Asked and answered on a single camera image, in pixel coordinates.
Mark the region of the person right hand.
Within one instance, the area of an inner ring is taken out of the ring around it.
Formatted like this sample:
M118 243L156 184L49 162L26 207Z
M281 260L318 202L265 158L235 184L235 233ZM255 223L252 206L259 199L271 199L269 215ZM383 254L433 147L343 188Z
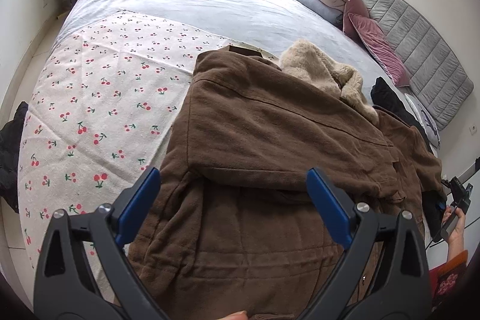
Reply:
M455 214L458 217L458 221L447 240L448 262L464 251L465 214L462 209L453 209L451 206L448 206L442 217L442 222L446 222L452 214Z

